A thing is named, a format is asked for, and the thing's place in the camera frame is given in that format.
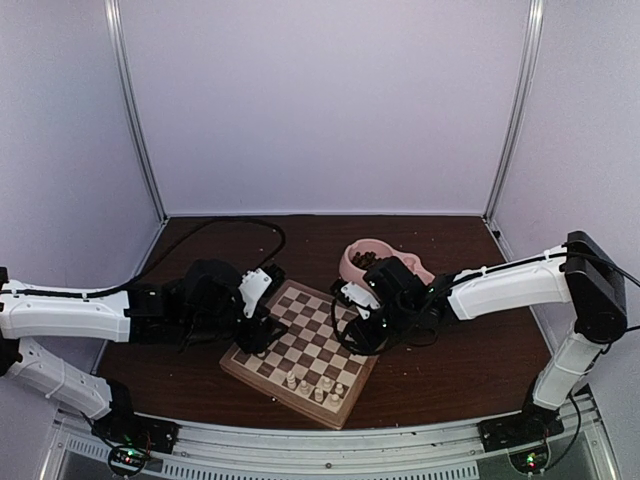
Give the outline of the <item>pink double bowl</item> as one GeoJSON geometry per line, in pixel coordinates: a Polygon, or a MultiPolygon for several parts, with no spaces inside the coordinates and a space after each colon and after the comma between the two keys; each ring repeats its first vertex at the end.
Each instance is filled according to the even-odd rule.
{"type": "Polygon", "coordinates": [[[429,284],[435,278],[434,274],[424,268],[417,255],[396,250],[384,241],[372,238],[356,240],[346,247],[339,262],[339,277],[346,282],[367,288],[365,272],[378,261],[389,257],[398,258],[425,284],[429,284]]]}

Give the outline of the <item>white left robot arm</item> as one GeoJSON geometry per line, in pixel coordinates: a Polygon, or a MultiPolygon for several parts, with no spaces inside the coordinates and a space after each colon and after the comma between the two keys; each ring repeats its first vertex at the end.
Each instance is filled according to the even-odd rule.
{"type": "Polygon", "coordinates": [[[37,343],[42,336],[83,337],[141,345],[233,341],[259,354],[287,328],[266,300],[284,281],[275,264],[240,273],[221,260],[197,260],[163,285],[132,283],[106,290],[45,290],[1,274],[1,373],[18,378],[84,414],[123,444],[144,433],[123,384],[85,374],[37,343]]]}

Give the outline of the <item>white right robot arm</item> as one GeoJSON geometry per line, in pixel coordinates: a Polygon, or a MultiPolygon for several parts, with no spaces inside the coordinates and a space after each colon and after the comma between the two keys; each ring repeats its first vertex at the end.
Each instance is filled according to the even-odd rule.
{"type": "Polygon", "coordinates": [[[430,282],[395,256],[379,260],[361,283],[345,282],[341,299],[360,317],[345,333],[358,354],[378,355],[417,326],[435,329],[539,304],[571,304],[576,318],[551,360],[534,380],[527,407],[513,419],[519,440],[535,440],[551,424],[574,386],[598,356],[628,329],[624,272],[584,231],[533,257],[430,282]]]}

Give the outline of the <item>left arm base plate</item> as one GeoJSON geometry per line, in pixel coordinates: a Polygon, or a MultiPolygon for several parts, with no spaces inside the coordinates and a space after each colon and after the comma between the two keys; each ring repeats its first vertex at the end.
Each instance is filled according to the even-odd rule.
{"type": "Polygon", "coordinates": [[[91,421],[92,433],[111,445],[132,446],[145,452],[171,454],[180,427],[170,421],[144,416],[91,421]]]}

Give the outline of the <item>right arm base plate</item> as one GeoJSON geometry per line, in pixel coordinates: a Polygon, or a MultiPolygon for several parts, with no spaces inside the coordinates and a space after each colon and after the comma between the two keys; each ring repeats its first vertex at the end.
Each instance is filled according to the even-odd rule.
{"type": "Polygon", "coordinates": [[[564,432],[564,425],[558,418],[517,413],[481,421],[478,430],[484,451],[493,452],[559,435],[564,432]]]}

